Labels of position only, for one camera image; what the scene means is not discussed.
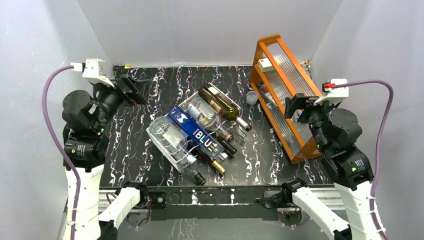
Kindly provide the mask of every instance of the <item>electrical connector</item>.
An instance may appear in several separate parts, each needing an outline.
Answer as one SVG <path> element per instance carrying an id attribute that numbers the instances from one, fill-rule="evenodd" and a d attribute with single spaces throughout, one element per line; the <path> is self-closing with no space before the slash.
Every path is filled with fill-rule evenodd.
<path id="1" fill-rule="evenodd" d="M 73 69 L 72 69 L 72 71 L 75 71 L 75 72 L 83 72 L 83 70 L 84 70 L 84 65 L 85 65 L 85 63 L 81 63 L 81 62 L 71 62 L 70 63 L 70 65 L 71 66 L 73 66 Z"/>

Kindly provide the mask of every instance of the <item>tabletop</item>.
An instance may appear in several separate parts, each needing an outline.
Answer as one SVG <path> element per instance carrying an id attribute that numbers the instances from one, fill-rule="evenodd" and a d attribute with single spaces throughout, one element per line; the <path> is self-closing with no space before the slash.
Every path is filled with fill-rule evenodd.
<path id="1" fill-rule="evenodd" d="M 280 185 L 295 177 L 308 184 L 331 181 L 319 159 L 291 164 L 282 144 L 260 104 L 245 103 L 251 89 L 252 66 L 199 66 L 159 68 L 114 68 L 115 76 L 129 74 L 136 80 L 152 79 L 146 105 L 121 106 L 113 117 L 109 131 L 104 173 L 100 185 L 121 186 L 128 180 L 143 181 L 148 186 L 194 186 L 192 176 L 180 174 L 150 140 L 146 129 L 152 120 L 165 115 L 175 105 L 196 92 L 201 85 L 212 83 L 241 107 L 241 117 L 253 129 L 244 142 L 235 143 L 237 153 L 223 165 L 219 175 L 205 162 L 197 170 L 206 178 L 206 186 Z"/>

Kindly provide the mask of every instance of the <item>bottle label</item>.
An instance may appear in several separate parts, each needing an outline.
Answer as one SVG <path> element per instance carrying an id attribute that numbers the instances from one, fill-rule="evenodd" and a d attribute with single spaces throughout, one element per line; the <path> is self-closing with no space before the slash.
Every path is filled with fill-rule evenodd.
<path id="1" fill-rule="evenodd" d="M 217 93 L 219 93 L 220 91 L 218 91 L 215 87 L 213 87 L 213 86 L 211 86 L 211 87 L 209 87 L 208 88 L 209 89 L 209 91 L 212 93 L 212 94 L 217 94 Z"/>
<path id="2" fill-rule="evenodd" d="M 174 148 L 183 140 L 183 135 L 176 127 L 170 126 L 168 130 L 163 134 L 163 137 L 173 146 Z"/>
<path id="3" fill-rule="evenodd" d="M 187 107 L 187 113 L 195 120 L 197 120 L 200 115 L 200 111 L 191 103 Z"/>
<path id="4" fill-rule="evenodd" d="M 206 147 L 207 150 L 209 150 L 211 153 L 215 150 L 215 148 L 217 147 L 217 143 L 215 143 L 211 136 L 209 136 L 208 134 L 205 134 L 202 130 L 200 130 L 200 128 L 196 129 L 193 132 L 193 135 L 196 139 L 198 139 L 201 144 L 203 146 Z"/>
<path id="5" fill-rule="evenodd" d="M 215 110 L 217 113 L 220 113 L 221 107 L 213 100 L 210 101 L 209 105 Z"/>
<path id="6" fill-rule="evenodd" d="M 180 107 L 175 106 L 169 111 L 168 116 L 192 139 L 201 149 L 211 158 L 215 153 L 224 150 L 224 147 L 218 141 L 210 136 L 193 118 L 191 118 Z"/>

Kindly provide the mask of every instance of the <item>white wall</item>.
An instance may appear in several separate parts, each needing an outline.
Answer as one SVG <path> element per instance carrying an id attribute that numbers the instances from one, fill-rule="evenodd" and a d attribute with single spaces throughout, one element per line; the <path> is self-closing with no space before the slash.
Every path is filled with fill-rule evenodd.
<path id="1" fill-rule="evenodd" d="M 114 65 L 251 65 L 280 34 L 311 59 L 341 0 L 78 0 Z"/>
<path id="2" fill-rule="evenodd" d="M 394 101 L 382 138 L 378 210 L 390 239 L 423 239 L 424 2 L 344 0 L 311 62 L 318 84 L 330 78 L 382 79 Z M 388 91 L 380 85 L 350 88 L 341 108 L 363 129 L 358 147 L 373 162 Z"/>
<path id="3" fill-rule="evenodd" d="M 44 122 L 41 96 L 54 70 L 89 57 L 107 60 L 112 73 L 76 1 L 0 2 L 0 239 L 58 236 L 67 182 L 63 158 Z M 81 73 L 70 70 L 51 84 L 48 111 L 59 136 L 65 125 L 62 100 L 76 89 L 91 87 Z"/>

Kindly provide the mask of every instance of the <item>purple cable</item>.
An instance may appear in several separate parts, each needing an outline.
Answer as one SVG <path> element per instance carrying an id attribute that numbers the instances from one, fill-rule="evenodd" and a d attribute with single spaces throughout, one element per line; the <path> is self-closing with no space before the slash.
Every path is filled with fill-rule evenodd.
<path id="1" fill-rule="evenodd" d="M 379 176 L 380 176 L 381 140 L 382 140 L 384 126 L 386 124 L 386 120 L 387 120 L 387 117 L 389 115 L 389 110 L 390 110 L 390 107 L 392 106 L 393 88 L 387 82 L 385 82 L 383 80 L 378 80 L 378 79 L 370 79 L 370 80 L 350 82 L 350 83 L 346 83 L 346 84 L 335 85 L 332 88 L 337 89 L 337 88 L 344 88 L 344 87 L 350 87 L 350 86 L 356 86 L 356 85 L 362 85 L 362 84 L 382 84 L 382 85 L 386 86 L 386 88 L 388 89 L 388 101 L 387 101 L 387 105 L 386 105 L 385 110 L 384 110 L 383 118 L 381 120 L 380 129 L 378 130 L 377 144 L 375 146 L 375 174 L 374 174 L 374 182 L 372 183 L 371 192 L 370 192 L 370 195 L 373 198 L 371 198 L 369 200 L 369 208 L 371 209 L 371 211 L 374 211 L 375 210 L 375 202 L 376 202 L 375 197 L 376 197 L 377 183 L 379 182 Z M 375 212 L 372 212 L 371 216 L 372 216 L 372 220 L 374 221 L 375 227 L 378 230 L 381 229 L 382 227 L 379 223 L 379 220 L 377 219 L 377 214 Z M 387 234 L 383 230 L 380 231 L 380 235 L 382 236 L 383 239 L 389 240 L 389 238 L 387 237 Z"/>
<path id="2" fill-rule="evenodd" d="M 106 193 L 106 198 L 107 198 L 107 201 L 109 202 L 109 204 L 111 204 L 112 203 L 112 201 L 111 201 L 111 199 L 109 198 L 109 195 L 111 195 L 114 199 L 116 199 L 117 198 L 117 196 L 115 195 L 115 193 L 113 193 L 113 192 L 107 192 Z M 125 222 L 127 222 L 131 227 L 133 227 L 133 228 L 135 228 L 135 229 L 137 229 L 139 226 L 137 225 L 137 224 L 135 224 L 135 223 L 133 223 L 133 222 L 131 222 L 130 220 L 128 220 L 128 217 L 126 217 L 126 218 L 124 218 L 123 219 Z"/>
<path id="3" fill-rule="evenodd" d="M 64 66 L 56 71 L 54 71 L 45 82 L 44 89 L 42 91 L 42 114 L 44 115 L 45 124 L 47 125 L 48 131 L 50 132 L 51 138 L 54 141 L 54 144 L 56 144 L 57 149 L 59 149 L 59 152 L 62 154 L 63 158 L 65 159 L 66 163 L 69 165 L 70 169 L 72 169 L 72 172 L 75 174 L 76 178 L 76 190 L 75 190 L 75 198 L 73 201 L 73 210 L 72 210 L 72 222 L 75 222 L 77 218 L 77 206 L 78 206 L 78 198 L 80 196 L 80 188 L 81 188 L 81 178 L 78 174 L 77 169 L 75 168 L 75 165 L 72 163 L 71 159 L 69 159 L 68 155 L 65 153 L 64 148 L 61 146 L 61 142 L 59 141 L 58 137 L 55 134 L 55 130 L 53 129 L 52 122 L 49 118 L 49 113 L 47 112 L 47 92 L 49 91 L 50 84 L 52 83 L 52 80 L 58 75 L 59 73 L 68 70 L 73 69 L 74 66 Z M 71 225 L 70 229 L 70 239 L 75 239 L 75 224 Z"/>

